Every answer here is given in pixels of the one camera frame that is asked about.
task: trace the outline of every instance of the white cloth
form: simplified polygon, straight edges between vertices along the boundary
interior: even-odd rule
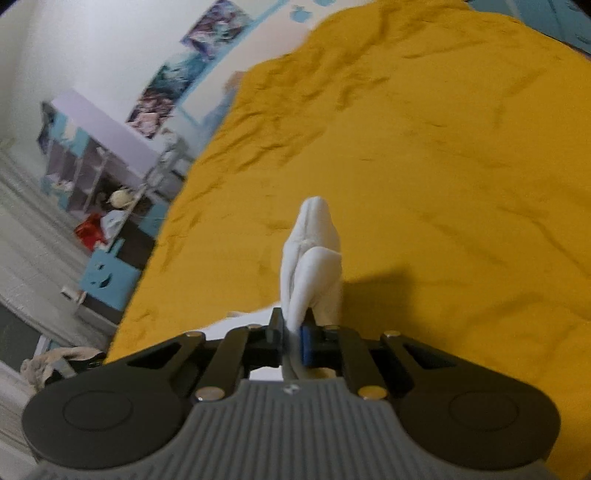
[[[90,360],[99,353],[100,350],[91,347],[54,348],[30,360],[24,360],[21,365],[21,375],[36,391],[40,391],[54,371],[53,364],[59,359]]]
[[[125,221],[125,212],[123,210],[111,210],[104,217],[100,219],[100,228],[103,230],[103,234],[106,240],[111,240],[119,225]]]
[[[257,312],[234,312],[202,331],[208,337],[222,338],[233,328],[251,323],[267,325],[273,307],[280,304],[288,335],[283,370],[261,369],[251,378],[280,380],[281,374],[285,378],[313,378],[314,375],[301,363],[300,326],[309,307],[318,325],[338,324],[342,290],[339,234],[332,223],[326,201],[312,197],[302,204],[291,235],[283,247],[281,301]]]

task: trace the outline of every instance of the yellow blanket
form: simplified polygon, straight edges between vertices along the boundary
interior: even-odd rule
[[[461,0],[334,15],[249,72],[171,208],[110,358],[278,300],[321,195],[343,322],[396,328],[530,382],[562,416],[549,466],[591,469],[591,63]]]

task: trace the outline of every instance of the plush toy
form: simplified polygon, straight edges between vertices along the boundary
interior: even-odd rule
[[[111,194],[109,203],[117,209],[127,208],[134,201],[134,194],[129,189],[120,189]]]

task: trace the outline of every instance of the blue wall decal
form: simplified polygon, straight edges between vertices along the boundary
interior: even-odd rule
[[[293,11],[290,13],[290,18],[294,22],[304,23],[307,22],[310,17],[312,16],[312,12],[308,12],[304,7],[298,7],[297,5],[294,6]]]

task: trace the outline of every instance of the storage unit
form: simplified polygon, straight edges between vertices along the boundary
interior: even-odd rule
[[[101,184],[137,189],[159,153],[126,125],[116,122],[71,90],[53,100],[57,114],[50,129],[43,192],[79,219],[102,209]]]

